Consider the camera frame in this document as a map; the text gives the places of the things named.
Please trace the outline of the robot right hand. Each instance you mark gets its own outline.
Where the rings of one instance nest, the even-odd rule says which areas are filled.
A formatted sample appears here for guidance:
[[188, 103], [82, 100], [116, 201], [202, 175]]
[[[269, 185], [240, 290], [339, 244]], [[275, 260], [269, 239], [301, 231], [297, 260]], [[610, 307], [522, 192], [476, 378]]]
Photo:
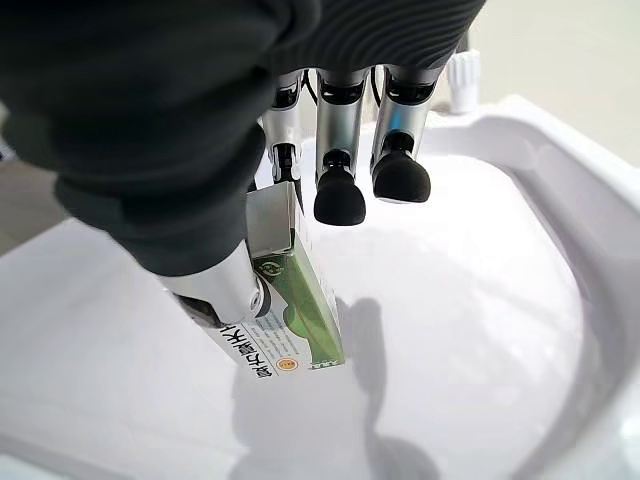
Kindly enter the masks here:
[[479, 1], [5, 1], [2, 134], [211, 327], [264, 310], [246, 195], [281, 76], [434, 72]]

